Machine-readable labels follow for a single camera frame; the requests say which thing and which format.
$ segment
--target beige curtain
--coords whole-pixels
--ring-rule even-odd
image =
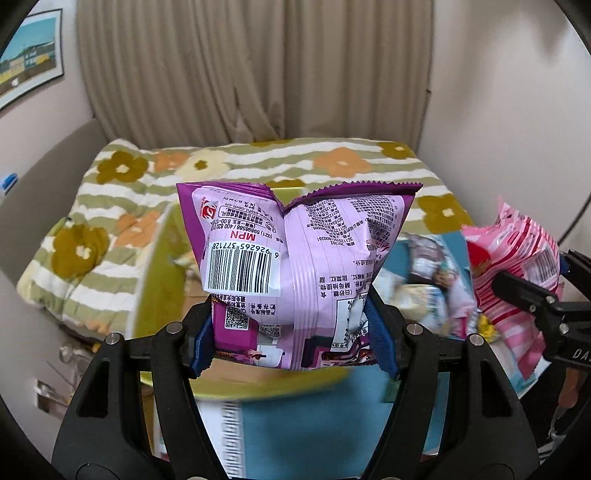
[[[78,0],[110,138],[143,148],[294,137],[416,147],[433,0]]]

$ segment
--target framed picture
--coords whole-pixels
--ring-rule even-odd
[[[0,57],[0,110],[62,75],[61,9],[29,15]]]

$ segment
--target snack package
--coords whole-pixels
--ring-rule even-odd
[[[420,184],[343,183],[287,207],[266,185],[177,187],[219,357],[291,370],[375,362],[365,299]]]
[[[438,335],[449,335],[446,299],[438,287],[401,285],[394,294],[392,305],[400,310],[406,320],[418,322]]]
[[[409,283],[433,284],[446,291],[458,275],[443,247],[434,239],[408,234],[410,251]]]
[[[492,280],[507,270],[560,296],[558,245],[540,225],[506,203],[500,205],[494,225],[463,226],[462,234],[478,306],[515,355],[523,377],[529,378],[544,351],[544,338],[531,313],[494,296]]]

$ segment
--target blue object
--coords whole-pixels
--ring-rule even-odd
[[[201,375],[203,370],[210,367],[215,353],[215,347],[213,346],[213,320],[210,315],[201,332],[195,339],[195,357],[191,362],[191,370],[197,377]]]
[[[566,275],[569,272],[569,263],[564,259],[562,254],[559,255],[560,258],[560,275]]]
[[[4,177],[2,179],[2,186],[0,189],[0,196],[4,196],[8,193],[8,191],[14,186],[17,182],[18,176],[16,173],[11,173],[10,175]]]
[[[351,367],[331,390],[244,402],[242,424],[247,478],[329,480],[361,475],[384,430],[391,403],[389,378],[377,365]],[[439,445],[449,374],[439,374],[424,452]]]
[[[378,309],[369,297],[365,303],[364,312],[368,318],[369,341],[378,365],[392,380],[397,380],[400,369],[396,363],[396,343],[388,333]]]

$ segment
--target pink striped wrapper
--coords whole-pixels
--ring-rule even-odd
[[[462,234],[468,245],[478,306],[515,355],[523,377],[529,378],[542,357],[544,338],[531,313],[493,294],[492,280],[507,270],[560,297],[558,245],[538,223],[502,202],[494,225],[464,226]]]

